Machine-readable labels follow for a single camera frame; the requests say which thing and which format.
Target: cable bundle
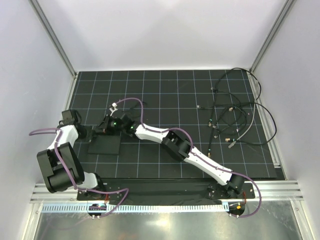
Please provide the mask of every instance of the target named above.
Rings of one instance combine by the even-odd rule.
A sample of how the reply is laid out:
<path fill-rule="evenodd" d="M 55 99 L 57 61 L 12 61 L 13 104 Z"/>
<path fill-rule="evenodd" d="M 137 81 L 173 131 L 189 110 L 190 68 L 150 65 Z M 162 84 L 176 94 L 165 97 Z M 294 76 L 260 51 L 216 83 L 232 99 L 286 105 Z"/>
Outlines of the cable bundle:
<path fill-rule="evenodd" d="M 254 77 L 255 81 L 259 85 L 259 94 L 258 94 L 257 98 L 253 102 L 251 102 L 251 101 L 241 102 L 231 92 L 220 90 L 218 88 L 219 83 L 221 82 L 221 80 L 228 73 L 230 73 L 233 70 L 242 70 L 242 71 L 245 71 L 245 72 L 249 73 L 251 76 Z M 276 122 L 274 120 L 274 117 L 270 113 L 270 111 L 266 107 L 264 107 L 263 105 L 261 105 L 260 103 L 257 102 L 257 100 L 260 98 L 262 87 L 261 87 L 260 82 L 256 78 L 256 76 L 253 75 L 252 72 L 250 72 L 250 71 L 248 71 L 246 69 L 240 68 L 240 67 L 232 68 L 232 69 L 226 71 L 218 79 L 218 81 L 215 83 L 214 87 L 211 88 L 211 90 L 212 90 L 212 93 L 213 93 L 213 105 L 212 106 L 207 106 L 207 107 L 203 107 L 203 106 L 200 106 L 200 105 L 197 106 L 197 108 L 199 108 L 199 109 L 211 109 L 211 115 L 210 115 L 210 119 L 209 119 L 209 122 L 208 122 L 208 126 L 211 127 L 211 134 L 210 134 L 210 138 L 209 138 L 208 151 L 207 151 L 208 157 L 211 156 L 211 145 L 212 145 L 213 138 L 217 138 L 221 134 L 224 134 L 224 135 L 227 136 L 225 141 L 231 143 L 228 146 L 229 148 L 233 147 L 236 144 L 236 142 L 250 144 L 250 145 L 254 145 L 254 146 L 261 146 L 261 145 L 265 145 L 265 144 L 269 143 L 275 137 L 275 135 L 277 133 Z M 231 97 L 231 103 L 217 104 L 217 98 L 218 98 L 218 94 L 217 93 L 229 94 L 230 97 Z M 253 105 L 252 120 L 251 120 L 250 125 L 247 127 L 247 125 L 248 125 L 248 114 L 244 110 L 244 107 L 252 106 L 252 105 Z M 274 134 L 272 135 L 272 137 L 269 140 L 267 140 L 265 142 L 248 142 L 248 141 L 245 141 L 245 140 L 241 140 L 242 137 L 247 134 L 247 132 L 249 131 L 249 129 L 252 127 L 252 125 L 254 123 L 257 105 L 262 107 L 264 110 L 266 110 L 268 112 L 268 114 L 270 115 L 270 117 L 271 117 L 271 119 L 273 121 L 273 124 L 274 124 Z M 222 112 L 220 114 L 217 114 L 217 107 L 223 107 Z M 230 112 L 234 113 L 234 118 L 235 118 L 235 120 L 232 123 L 228 123 L 225 120 L 225 116 Z M 224 128 L 219 128 L 218 127 L 218 125 L 219 125 L 218 122 L 219 121 L 222 121 L 226 126 Z"/>

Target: black mounting plate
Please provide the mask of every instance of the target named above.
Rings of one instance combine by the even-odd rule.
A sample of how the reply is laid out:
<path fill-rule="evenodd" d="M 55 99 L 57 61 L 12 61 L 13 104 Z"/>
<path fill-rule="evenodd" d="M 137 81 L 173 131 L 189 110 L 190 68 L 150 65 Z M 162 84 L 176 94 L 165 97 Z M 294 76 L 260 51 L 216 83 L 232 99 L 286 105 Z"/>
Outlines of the black mounting plate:
<path fill-rule="evenodd" d="M 213 205 L 221 199 L 228 199 L 226 190 L 213 178 L 103 178 L 107 191 L 129 188 L 124 205 L 171 206 L 171 205 Z M 251 183 L 243 185 L 247 199 L 254 199 Z M 118 202 L 123 193 L 112 194 L 112 204 Z M 240 194 L 235 199 L 243 199 Z M 94 201 L 78 194 L 79 201 Z"/>

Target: white cable clip strip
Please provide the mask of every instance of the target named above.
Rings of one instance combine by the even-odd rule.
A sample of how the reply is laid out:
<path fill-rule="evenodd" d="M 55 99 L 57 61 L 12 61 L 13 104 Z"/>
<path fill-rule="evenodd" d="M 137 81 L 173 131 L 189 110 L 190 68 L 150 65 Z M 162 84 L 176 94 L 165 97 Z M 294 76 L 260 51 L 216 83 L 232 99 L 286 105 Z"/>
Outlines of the white cable clip strip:
<path fill-rule="evenodd" d="M 93 203 L 45 203 L 42 213 L 105 213 L 115 206 L 107 204 L 104 210 L 89 210 Z M 195 206 L 134 206 L 120 205 L 114 213 L 207 213 L 229 212 L 228 202 L 221 205 L 195 205 Z"/>

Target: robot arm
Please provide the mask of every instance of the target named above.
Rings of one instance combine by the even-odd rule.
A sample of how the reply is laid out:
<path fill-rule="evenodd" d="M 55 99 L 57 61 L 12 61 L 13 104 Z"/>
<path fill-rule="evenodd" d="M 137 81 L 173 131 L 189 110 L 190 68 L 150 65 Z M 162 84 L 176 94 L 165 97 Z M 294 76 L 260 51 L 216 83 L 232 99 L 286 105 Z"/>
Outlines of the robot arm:
<path fill-rule="evenodd" d="M 57 158 L 54 146 L 57 142 L 58 151 L 64 162 L 73 175 L 73 178 L 80 189 L 95 189 L 105 191 L 102 180 L 96 173 L 84 172 L 81 164 L 73 150 L 73 145 L 78 138 L 85 138 L 94 135 L 114 134 L 116 131 L 123 131 L 125 134 L 141 140 L 149 140 L 161 144 L 175 160 L 192 164 L 213 177 L 231 197 L 236 197 L 242 192 L 245 179 L 232 174 L 232 170 L 221 166 L 209 157 L 202 154 L 196 147 L 191 148 L 190 140 L 178 129 L 162 129 L 138 124 L 131 120 L 126 114 L 121 115 L 114 112 L 107 115 L 103 120 L 103 129 L 96 129 L 93 133 L 79 124 L 77 114 L 74 110 L 62 112 L 63 120 L 60 121 L 59 129 L 63 132 L 57 142 L 57 136 L 53 143 L 44 151 L 37 154 L 39 166 L 44 178 L 46 187 L 51 193 L 63 192 L 72 186 L 72 183 Z"/>
<path fill-rule="evenodd" d="M 163 129 L 163 128 L 148 126 L 146 124 L 144 125 L 140 124 L 136 128 L 135 135 L 141 140 L 149 140 L 159 144 L 166 144 L 166 141 L 164 140 L 168 138 L 168 136 L 171 134 L 171 132 L 167 130 L 168 128 Z M 202 171 L 204 171 L 205 173 L 209 174 L 220 185 L 224 186 L 228 184 L 228 181 L 230 180 L 232 174 L 222 170 L 218 170 L 217 168 L 232 172 L 231 169 L 225 168 L 224 166 L 221 166 L 220 164 L 214 162 L 212 159 L 210 159 L 209 157 L 205 156 L 202 152 L 200 152 L 196 147 L 193 147 L 192 153 L 189 149 L 189 151 L 187 152 L 187 155 L 188 156 L 184 158 L 183 161 L 185 161 L 186 163 L 192 164 L 197 168 L 201 169 Z M 215 167 L 207 164 L 206 162 L 201 160 L 199 157 L 201 157 L 202 159 L 205 159 L 206 162 L 211 163 Z"/>

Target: white enclosure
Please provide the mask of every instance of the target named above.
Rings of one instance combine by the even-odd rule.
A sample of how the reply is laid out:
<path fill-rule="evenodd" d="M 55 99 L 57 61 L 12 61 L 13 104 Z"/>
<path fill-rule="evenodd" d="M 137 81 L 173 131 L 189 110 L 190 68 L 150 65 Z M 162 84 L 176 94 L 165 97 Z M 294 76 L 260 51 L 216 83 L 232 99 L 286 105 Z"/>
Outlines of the white enclosure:
<path fill-rule="evenodd" d="M 77 71 L 251 67 L 285 0 L 39 0 Z"/>
<path fill-rule="evenodd" d="M 28 136 L 56 127 L 72 76 L 28 1 L 0 7 L 1 219 L 3 240 L 21 239 L 35 183 L 42 180 L 37 149 L 51 136 Z"/>
<path fill-rule="evenodd" d="M 35 183 L 43 182 L 36 154 L 53 138 L 28 133 L 56 127 L 74 79 L 30 2 L 76 72 L 249 69 L 265 46 L 254 73 L 277 122 L 281 163 L 298 180 L 317 231 L 318 0 L 297 1 L 269 46 L 282 7 L 294 1 L 11 0 L 0 3 L 1 239 L 21 239 Z"/>
<path fill-rule="evenodd" d="M 297 1 L 256 74 L 276 116 L 277 139 L 290 179 L 297 179 L 318 231 L 320 148 L 320 2 Z"/>

